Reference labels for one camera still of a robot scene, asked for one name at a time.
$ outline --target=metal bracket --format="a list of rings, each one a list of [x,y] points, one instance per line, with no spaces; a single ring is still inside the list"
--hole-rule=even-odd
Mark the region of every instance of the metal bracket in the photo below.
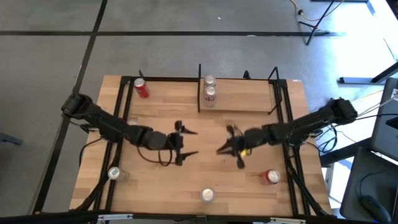
[[[250,74],[249,74],[249,71],[247,71],[247,70],[244,71],[243,78],[245,78],[245,79],[247,79],[247,80],[250,80],[250,79],[251,79]]]
[[[274,217],[271,217],[269,223],[305,224],[305,220],[298,220],[298,219],[293,219],[293,218],[274,218]]]
[[[133,214],[98,215],[98,221],[132,219]]]
[[[198,215],[197,217],[203,219],[203,224],[207,224],[208,223],[207,215]]]

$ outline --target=gray floor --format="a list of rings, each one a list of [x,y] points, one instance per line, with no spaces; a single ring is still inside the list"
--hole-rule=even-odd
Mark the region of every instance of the gray floor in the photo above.
[[[299,0],[309,17],[326,2]],[[92,30],[100,0],[0,1],[0,30]],[[229,30],[297,32],[289,0],[109,0],[100,30]],[[346,37],[98,37],[81,92],[96,99],[104,75],[194,77],[204,74],[301,79],[310,110],[329,98],[350,100],[380,86],[342,86],[340,76],[373,77],[393,59],[364,3],[344,3],[322,23]],[[26,214],[88,43],[88,37],[0,37],[0,131],[22,138],[0,144],[0,216]],[[70,127],[45,211],[68,209],[86,134]]]

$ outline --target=aluminum can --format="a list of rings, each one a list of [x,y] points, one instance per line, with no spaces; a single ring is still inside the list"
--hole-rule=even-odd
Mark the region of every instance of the aluminum can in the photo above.
[[[212,75],[208,75],[205,77],[205,84],[204,84],[204,89],[206,89],[207,87],[214,87],[216,88],[216,78]]]
[[[118,167],[112,167],[108,171],[108,177],[111,180],[126,181],[129,179],[129,173]]]
[[[213,107],[216,104],[216,89],[214,87],[205,88],[205,106]]]
[[[262,184],[278,184],[280,181],[280,173],[277,170],[270,169],[260,174],[260,182]]]
[[[137,93],[141,98],[147,98],[149,96],[148,86],[144,79],[137,78],[134,81],[134,88],[137,90]]]
[[[212,202],[214,200],[214,191],[211,189],[204,189],[200,192],[200,198],[204,202]]]

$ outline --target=red soda can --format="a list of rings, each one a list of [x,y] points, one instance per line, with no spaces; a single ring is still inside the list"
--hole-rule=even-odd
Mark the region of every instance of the red soda can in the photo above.
[[[144,79],[137,78],[134,81],[134,88],[137,90],[137,93],[141,98],[147,98],[149,96],[148,86]]]
[[[280,173],[277,170],[270,169],[260,174],[260,182],[266,184],[278,184],[280,181]]]

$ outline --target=desk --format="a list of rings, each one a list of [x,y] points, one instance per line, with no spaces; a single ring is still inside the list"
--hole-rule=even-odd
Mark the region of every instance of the desk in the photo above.
[[[119,76],[105,76],[103,80],[97,104],[109,113],[114,110],[120,79]],[[287,80],[287,84],[294,118],[307,114],[302,83]],[[274,91],[273,86],[268,85],[269,93],[266,94],[271,96],[268,102],[271,108],[275,105]],[[148,125],[163,133],[171,133],[174,131],[174,122],[181,119],[189,130],[199,133],[184,137],[185,147],[182,151],[200,153],[189,157],[182,167],[161,167],[159,164],[144,161],[139,157],[136,147],[125,141],[120,168],[128,171],[130,178],[127,182],[116,184],[111,210],[163,214],[292,216],[282,146],[265,145],[254,149],[253,155],[244,158],[244,170],[238,170],[234,158],[215,154],[227,138],[227,124],[236,124],[245,130],[261,124],[276,123],[277,113],[268,115],[265,112],[228,110],[198,113],[197,86],[196,82],[148,82],[151,94],[145,100],[140,99],[134,91],[128,123]],[[98,138],[99,133],[90,133],[88,142]],[[100,141],[85,149],[70,208],[79,206],[97,184],[105,145],[105,141]],[[145,149],[141,151],[144,156],[157,159],[157,152]],[[162,158],[168,159],[168,154],[162,153]],[[323,209],[330,213],[318,151],[304,145],[300,155],[309,191]],[[279,184],[259,184],[256,175],[267,169],[277,169],[280,172]],[[108,185],[109,182],[104,187],[100,208],[104,208]],[[205,187],[216,192],[213,203],[200,200],[199,192]],[[298,209],[302,213],[301,194],[297,186],[295,189]]]

